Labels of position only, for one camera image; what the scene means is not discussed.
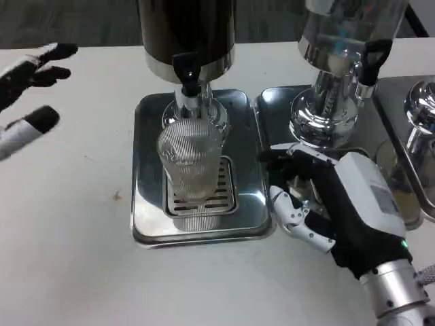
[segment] stainless steel tray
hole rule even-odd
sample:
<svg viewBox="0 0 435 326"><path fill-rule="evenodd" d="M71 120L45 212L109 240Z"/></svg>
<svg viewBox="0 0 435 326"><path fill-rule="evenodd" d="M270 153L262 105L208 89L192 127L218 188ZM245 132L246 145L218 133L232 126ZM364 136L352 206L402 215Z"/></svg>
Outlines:
<svg viewBox="0 0 435 326"><path fill-rule="evenodd" d="M256 158L262 151L254 110L238 90L218 90L214 97L225 106L231 131L223 155L231 159L238 207L230 214L173 218L165 207L164 173L156 151L161 118L173 94L145 97L135 114L133 149L132 229L135 240L151 247L249 240L273 230L267 209L264 174Z"/></svg>

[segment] clear glass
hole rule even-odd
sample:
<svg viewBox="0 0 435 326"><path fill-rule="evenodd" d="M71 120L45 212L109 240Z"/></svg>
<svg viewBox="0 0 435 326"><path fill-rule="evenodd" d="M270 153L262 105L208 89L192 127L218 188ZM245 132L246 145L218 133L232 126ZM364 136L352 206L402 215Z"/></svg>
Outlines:
<svg viewBox="0 0 435 326"><path fill-rule="evenodd" d="M304 37L316 48L359 60L364 44L393 39L408 0L306 0Z"/></svg>
<svg viewBox="0 0 435 326"><path fill-rule="evenodd" d="M222 134L206 120L182 119L167 126L157 150L174 192L188 202L202 202L218 185Z"/></svg>
<svg viewBox="0 0 435 326"><path fill-rule="evenodd" d="M414 194L408 177L398 162L391 141L383 142L375 156L375 162L396 199L400 212L408 230L414 230L423 223L420 203Z"/></svg>

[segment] gray floor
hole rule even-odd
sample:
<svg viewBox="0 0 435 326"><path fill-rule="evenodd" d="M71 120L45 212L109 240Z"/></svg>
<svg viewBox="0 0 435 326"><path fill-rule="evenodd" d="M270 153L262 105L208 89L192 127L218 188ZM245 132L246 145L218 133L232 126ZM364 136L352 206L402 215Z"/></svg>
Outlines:
<svg viewBox="0 0 435 326"><path fill-rule="evenodd" d="M141 44L136 0L0 0L0 48ZM237 42L296 41L304 0L238 0ZM406 25L401 37L412 37Z"/></svg>

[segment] robotic hand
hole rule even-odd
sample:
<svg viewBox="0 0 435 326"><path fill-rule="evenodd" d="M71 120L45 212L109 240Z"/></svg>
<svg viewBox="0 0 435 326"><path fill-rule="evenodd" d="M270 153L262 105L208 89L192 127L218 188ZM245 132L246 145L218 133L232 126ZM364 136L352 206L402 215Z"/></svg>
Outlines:
<svg viewBox="0 0 435 326"><path fill-rule="evenodd" d="M0 74L0 112L15 103L27 88L50 87L58 79L70 76L70 70L46 64L74 55L78 51L76 45L53 43L38 50L39 54L21 58ZM58 121L59 114L53 108L43 106L9 123L6 128L0 128L0 161L50 131Z"/></svg>
<svg viewBox="0 0 435 326"><path fill-rule="evenodd" d="M267 163L281 227L331 252L338 266L360 280L378 325L435 325L435 308L427 305L430 299L423 288L430 282L423 281L411 264L397 204L369 158L351 152L335 160L300 143L288 143L272 146L259 159ZM289 186L295 178L311 183L317 200L300 201ZM434 270L428 270L432 280Z"/></svg>

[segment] black tap handle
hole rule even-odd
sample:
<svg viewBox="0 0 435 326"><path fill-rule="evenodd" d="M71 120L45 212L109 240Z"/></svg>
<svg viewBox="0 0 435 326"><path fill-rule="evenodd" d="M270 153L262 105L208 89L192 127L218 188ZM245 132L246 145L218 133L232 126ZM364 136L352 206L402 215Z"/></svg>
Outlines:
<svg viewBox="0 0 435 326"><path fill-rule="evenodd" d="M186 52L172 57L174 72L183 84L182 92L185 96L193 97L201 92L198 79L201 66L198 61L198 53Z"/></svg>
<svg viewBox="0 0 435 326"><path fill-rule="evenodd" d="M359 82L365 86L374 86L378 80L379 70L387 61L392 51L393 40L380 39L366 43L362 52L362 70L358 76Z"/></svg>

